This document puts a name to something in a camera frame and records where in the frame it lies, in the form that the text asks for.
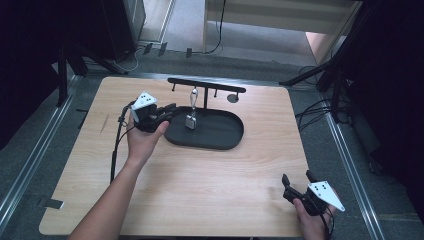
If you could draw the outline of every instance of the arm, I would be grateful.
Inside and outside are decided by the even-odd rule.
[[[68,239],[118,239],[137,177],[168,125],[163,122],[152,134],[128,132],[128,158],[122,170]],[[131,116],[127,129],[132,126]]]
[[[299,199],[294,199],[293,204],[296,208],[297,215],[299,216],[300,228],[305,240],[324,240],[325,228],[321,217],[309,215]],[[327,211],[331,211],[331,213],[334,215],[336,213],[336,208],[332,205],[329,205]],[[324,218],[327,222],[327,225],[329,225],[330,215],[324,214]]]

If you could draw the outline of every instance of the forearm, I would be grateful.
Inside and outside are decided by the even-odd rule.
[[[126,164],[69,239],[117,239],[140,171]]]

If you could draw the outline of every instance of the tabletop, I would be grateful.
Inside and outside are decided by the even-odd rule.
[[[122,235],[137,236],[300,236],[296,211],[283,198],[286,173],[292,186],[306,190],[308,168],[288,91],[282,87],[246,88],[237,103],[229,92],[209,89],[208,108],[236,114],[244,135],[235,148],[182,147],[162,137],[142,169]],[[46,235],[68,235],[109,185],[111,156],[122,108],[142,91],[158,106],[190,106],[193,87],[165,80],[105,78],[75,142],[52,199],[60,210],[47,209],[40,223]],[[197,106],[203,106],[198,89]],[[116,173],[127,156],[120,143]]]

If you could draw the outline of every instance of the black tray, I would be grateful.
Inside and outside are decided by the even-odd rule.
[[[176,145],[197,148],[228,150],[237,146],[244,133],[241,119],[234,113],[196,108],[196,128],[185,126],[191,107],[181,107],[165,132],[165,138]]]

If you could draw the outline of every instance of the hand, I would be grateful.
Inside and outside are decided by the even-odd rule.
[[[294,207],[296,208],[297,215],[300,220],[300,228],[303,233],[303,237],[305,240],[315,240],[315,239],[325,239],[325,227],[324,223],[320,216],[311,216],[306,212],[303,203],[299,199],[293,200]],[[336,212],[336,208],[332,205],[328,206],[326,212],[331,211],[334,215]],[[327,222],[327,225],[330,227],[330,214],[324,213],[324,219]]]
[[[142,132],[134,127],[134,118],[130,115],[127,125],[128,159],[125,164],[141,170],[152,155],[159,138],[165,133],[168,126],[169,122],[165,121],[159,125],[154,133]]]

